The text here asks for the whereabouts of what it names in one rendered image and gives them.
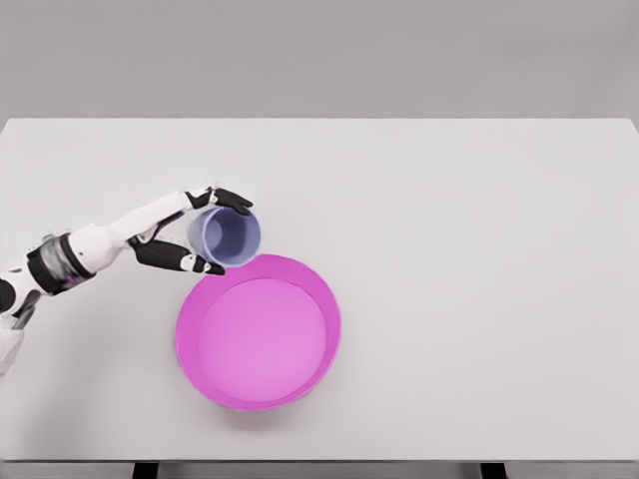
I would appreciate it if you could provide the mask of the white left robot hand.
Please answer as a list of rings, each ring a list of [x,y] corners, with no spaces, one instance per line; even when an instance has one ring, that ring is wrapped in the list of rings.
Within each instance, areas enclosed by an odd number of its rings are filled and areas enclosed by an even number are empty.
[[[187,212],[200,211],[210,206],[229,208],[242,217],[248,217],[252,214],[254,204],[239,194],[220,187],[167,194],[104,227],[105,251],[96,258],[91,271],[106,268],[122,251],[131,249],[138,262],[152,267],[223,275],[225,269],[218,262],[178,244],[157,239],[157,233],[164,226]]]

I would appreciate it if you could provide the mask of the lavender blue cup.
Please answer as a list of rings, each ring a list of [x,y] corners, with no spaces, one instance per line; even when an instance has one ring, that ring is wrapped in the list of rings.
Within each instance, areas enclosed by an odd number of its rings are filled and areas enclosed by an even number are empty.
[[[225,268],[240,267],[258,254],[262,231],[255,215],[216,207],[190,222],[187,238],[193,250],[208,262]]]

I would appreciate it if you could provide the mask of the pink round plate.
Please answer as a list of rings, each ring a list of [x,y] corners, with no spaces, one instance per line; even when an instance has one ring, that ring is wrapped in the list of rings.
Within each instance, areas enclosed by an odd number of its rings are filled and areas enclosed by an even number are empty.
[[[186,296],[175,347],[190,383],[238,411],[266,411],[310,393],[332,367],[341,315],[321,275],[304,263],[261,254]]]

